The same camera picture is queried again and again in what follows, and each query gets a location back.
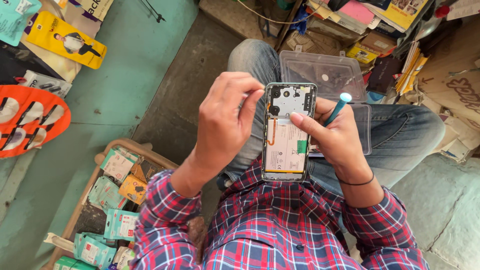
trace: red plaid shirt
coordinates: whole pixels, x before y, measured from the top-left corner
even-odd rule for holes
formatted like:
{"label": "red plaid shirt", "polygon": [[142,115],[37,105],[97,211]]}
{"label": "red plaid shirt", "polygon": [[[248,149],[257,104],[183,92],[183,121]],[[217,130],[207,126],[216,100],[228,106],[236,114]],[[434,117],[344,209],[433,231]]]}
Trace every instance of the red plaid shirt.
{"label": "red plaid shirt", "polygon": [[[158,173],[148,184],[131,269],[428,269],[405,206],[388,189],[378,205],[352,208],[309,177],[300,184],[264,182],[260,159],[223,193],[204,263],[196,265],[186,222],[200,213],[200,194],[179,195],[172,173]],[[348,255],[340,216],[357,238],[362,264]]]}

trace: black wristband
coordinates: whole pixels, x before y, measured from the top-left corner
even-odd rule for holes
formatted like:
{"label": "black wristband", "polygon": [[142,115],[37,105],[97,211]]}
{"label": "black wristband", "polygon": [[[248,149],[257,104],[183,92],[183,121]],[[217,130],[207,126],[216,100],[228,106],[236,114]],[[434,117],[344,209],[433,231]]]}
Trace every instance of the black wristband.
{"label": "black wristband", "polygon": [[350,184],[350,183],[347,183],[347,182],[341,180],[341,179],[338,177],[338,175],[336,174],[336,172],[335,172],[335,176],[336,176],[336,178],[338,179],[338,181],[339,181],[340,183],[342,183],[342,184],[348,184],[348,185],[364,185],[364,184],[369,184],[371,181],[373,181],[373,180],[375,179],[375,174],[373,173],[373,171],[372,171],[372,174],[373,174],[373,176],[372,176],[372,178],[370,179],[370,181],[368,181],[368,182],[361,183],[361,184]]}

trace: knee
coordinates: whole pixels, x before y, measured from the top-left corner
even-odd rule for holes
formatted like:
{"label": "knee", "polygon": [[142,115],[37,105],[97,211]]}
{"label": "knee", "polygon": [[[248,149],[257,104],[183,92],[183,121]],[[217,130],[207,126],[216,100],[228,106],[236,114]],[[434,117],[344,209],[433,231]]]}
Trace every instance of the knee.
{"label": "knee", "polygon": [[246,39],[230,53],[228,71],[249,71],[250,67],[265,55],[276,55],[272,46],[258,39]]}
{"label": "knee", "polygon": [[238,44],[235,49],[233,49],[230,57],[232,55],[249,55],[255,51],[269,50],[272,49],[272,46],[268,45],[263,40],[248,38]]}
{"label": "knee", "polygon": [[412,106],[410,115],[416,119],[423,136],[437,146],[445,135],[445,124],[442,119],[429,108]]}

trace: blue pry tool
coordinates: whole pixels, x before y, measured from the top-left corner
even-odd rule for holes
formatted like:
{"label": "blue pry tool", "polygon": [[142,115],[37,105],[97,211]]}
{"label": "blue pry tool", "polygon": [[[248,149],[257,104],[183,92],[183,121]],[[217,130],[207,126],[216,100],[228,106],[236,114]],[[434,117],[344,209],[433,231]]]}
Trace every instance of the blue pry tool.
{"label": "blue pry tool", "polygon": [[332,114],[330,114],[330,117],[328,117],[327,121],[325,121],[324,126],[328,126],[328,124],[330,124],[338,115],[338,113],[343,109],[345,104],[350,101],[352,101],[352,96],[349,93],[340,94],[340,100],[336,104],[335,109],[333,109]]}

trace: disassembled smartphone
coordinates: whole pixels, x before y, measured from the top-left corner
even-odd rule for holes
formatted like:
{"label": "disassembled smartphone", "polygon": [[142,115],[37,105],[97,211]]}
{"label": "disassembled smartphone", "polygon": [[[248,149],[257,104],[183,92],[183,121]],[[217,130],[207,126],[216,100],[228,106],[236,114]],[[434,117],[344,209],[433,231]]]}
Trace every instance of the disassembled smartphone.
{"label": "disassembled smartphone", "polygon": [[270,83],[265,94],[262,178],[302,182],[306,175],[310,135],[290,121],[290,114],[314,116],[317,86]]}

